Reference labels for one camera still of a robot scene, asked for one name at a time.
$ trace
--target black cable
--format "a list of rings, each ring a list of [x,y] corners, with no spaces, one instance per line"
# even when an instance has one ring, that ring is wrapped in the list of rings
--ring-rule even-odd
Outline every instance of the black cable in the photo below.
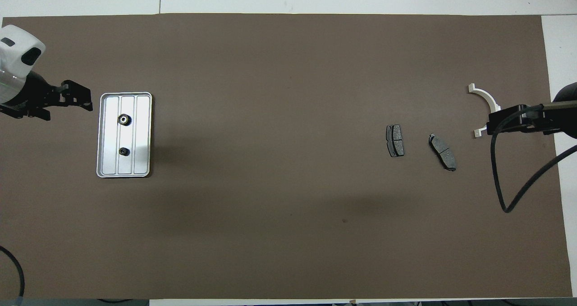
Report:
[[[16,270],[18,270],[18,276],[20,277],[20,292],[18,292],[18,297],[23,297],[24,296],[24,271],[22,270],[22,266],[20,265],[20,262],[18,262],[16,257],[12,253],[10,253],[10,251],[8,251],[8,249],[4,248],[1,245],[0,245],[0,251],[2,251],[4,254],[6,254],[10,258],[10,260],[12,260],[12,263],[14,263],[14,265],[16,265]]]
[[[451,306],[449,303],[445,302],[445,300],[441,300],[441,304],[443,304],[443,306]],[[472,306],[472,301],[467,300],[467,304],[468,306]]]
[[[521,305],[521,304],[513,304],[512,302],[510,302],[509,300],[506,300],[506,299],[501,299],[501,301],[504,302],[505,304],[509,304],[511,306],[526,306],[526,305]]]
[[[98,300],[100,300],[100,301],[102,301],[102,302],[107,302],[107,303],[109,303],[109,304],[118,304],[119,302],[125,302],[125,301],[129,301],[129,300],[132,300],[132,299],[121,299],[121,300],[98,299]]]
[[[509,206],[505,205],[505,201],[503,200],[503,193],[501,191],[501,185],[499,183],[499,175],[497,173],[497,162],[496,162],[496,158],[495,158],[495,144],[497,142],[497,135],[503,130],[503,128],[505,128],[505,125],[510,123],[516,117],[519,117],[520,115],[525,114],[527,112],[531,112],[531,111],[541,111],[542,109],[543,109],[543,105],[534,105],[531,107],[526,107],[525,109],[521,109],[521,111],[517,111],[515,113],[512,113],[509,117],[506,117],[505,119],[503,119],[503,121],[501,121],[501,123],[499,123],[499,125],[495,129],[495,132],[493,133],[493,137],[491,138],[491,165],[493,167],[493,179],[495,181],[495,189],[497,191],[497,196],[499,197],[499,203],[501,204],[501,209],[503,209],[504,212],[507,212],[507,213],[511,212],[513,210],[513,208],[515,208],[517,203],[519,203],[519,200],[521,200],[521,198],[527,192],[527,190],[546,171],[548,171],[550,168],[554,167],[555,164],[557,164],[558,162],[560,162],[561,160],[563,160],[567,156],[569,156],[569,155],[571,155],[577,151],[577,145],[575,145],[575,146],[569,148],[568,150],[566,150],[565,152],[562,152],[561,154],[559,154],[559,156],[555,156],[555,158],[553,158],[552,160],[547,162],[547,164],[545,164],[542,168],[540,168],[537,172],[535,172],[535,174],[531,178],[529,178],[529,180],[525,183],[525,185],[523,185],[523,187],[521,187],[521,189],[519,190],[517,195],[515,195],[515,197],[513,198],[513,201],[511,201],[511,204]]]

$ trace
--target table surface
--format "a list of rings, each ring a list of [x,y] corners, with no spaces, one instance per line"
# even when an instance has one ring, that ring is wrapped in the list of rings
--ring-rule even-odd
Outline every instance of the table surface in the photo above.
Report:
[[[8,16],[155,14],[167,12],[270,13],[410,13],[539,14],[552,96],[577,78],[577,0],[1,0],[0,18]],[[556,135],[557,152],[575,140]],[[561,193],[569,261],[577,260],[577,156],[560,164]],[[572,267],[573,291],[577,270]]]

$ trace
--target semicircular bracket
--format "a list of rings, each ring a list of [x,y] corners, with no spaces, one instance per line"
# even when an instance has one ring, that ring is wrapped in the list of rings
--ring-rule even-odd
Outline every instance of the semicircular bracket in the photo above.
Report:
[[[493,96],[485,90],[481,90],[480,88],[476,88],[475,83],[469,84],[468,90],[469,90],[469,93],[478,94],[483,99],[485,99],[485,101],[487,101],[487,104],[489,105],[489,109],[491,110],[491,113],[501,110],[501,106],[497,104],[497,101],[495,101]],[[481,127],[479,129],[475,129],[473,131],[473,134],[475,135],[475,138],[479,138],[483,135],[482,132],[486,131],[486,130],[487,130],[487,123],[485,123],[484,127]]]

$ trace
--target metal tray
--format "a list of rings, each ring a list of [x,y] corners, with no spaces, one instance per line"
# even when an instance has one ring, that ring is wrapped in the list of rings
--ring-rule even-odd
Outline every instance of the metal tray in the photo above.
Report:
[[[96,174],[101,178],[147,176],[150,172],[151,127],[150,93],[103,94],[98,123]]]

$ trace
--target brown paper sheet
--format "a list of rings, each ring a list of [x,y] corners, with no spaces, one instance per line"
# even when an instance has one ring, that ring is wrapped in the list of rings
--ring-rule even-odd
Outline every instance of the brown paper sheet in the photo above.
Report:
[[[559,177],[511,214],[489,112],[548,101],[540,17],[163,14],[5,18],[47,46],[35,71],[95,111],[0,115],[0,242],[27,297],[570,296]],[[95,174],[105,92],[153,94],[152,175]],[[385,128],[402,127],[391,158]],[[430,133],[453,150],[444,170]],[[554,156],[499,137],[507,199]],[[17,276],[0,262],[0,298]]]

